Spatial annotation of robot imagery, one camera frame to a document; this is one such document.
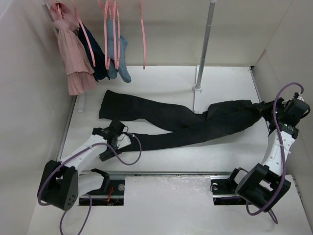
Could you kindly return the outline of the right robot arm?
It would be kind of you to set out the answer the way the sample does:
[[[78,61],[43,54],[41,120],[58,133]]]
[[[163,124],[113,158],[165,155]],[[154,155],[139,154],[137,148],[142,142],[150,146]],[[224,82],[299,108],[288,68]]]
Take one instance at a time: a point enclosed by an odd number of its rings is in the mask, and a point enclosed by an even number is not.
[[[287,157],[298,137],[296,125],[311,109],[301,96],[286,101],[279,98],[276,104],[273,101],[261,104],[262,117],[269,122],[264,158],[243,178],[228,178],[226,187],[249,204],[268,212],[291,186],[285,179]]]

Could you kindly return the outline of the black trousers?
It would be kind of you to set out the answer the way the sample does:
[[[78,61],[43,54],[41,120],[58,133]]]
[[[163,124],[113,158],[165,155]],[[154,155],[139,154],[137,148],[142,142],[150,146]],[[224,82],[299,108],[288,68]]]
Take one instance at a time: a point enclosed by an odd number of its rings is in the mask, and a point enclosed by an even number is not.
[[[258,103],[233,100],[211,104],[196,114],[189,108],[106,91],[99,118],[116,121],[144,119],[166,134],[136,134],[122,152],[176,148],[229,136],[253,126],[262,117]]]

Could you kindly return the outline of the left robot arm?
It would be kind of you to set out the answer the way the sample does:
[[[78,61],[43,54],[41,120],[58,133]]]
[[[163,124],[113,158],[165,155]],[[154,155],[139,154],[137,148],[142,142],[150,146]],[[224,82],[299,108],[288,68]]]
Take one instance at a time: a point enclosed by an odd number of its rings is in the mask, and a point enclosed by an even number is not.
[[[81,196],[93,190],[106,193],[110,186],[108,173],[99,169],[82,172],[106,150],[117,155],[120,148],[131,144],[125,127],[119,121],[112,121],[107,128],[94,128],[88,140],[74,152],[59,161],[46,163],[37,193],[38,203],[68,211],[79,204]]]

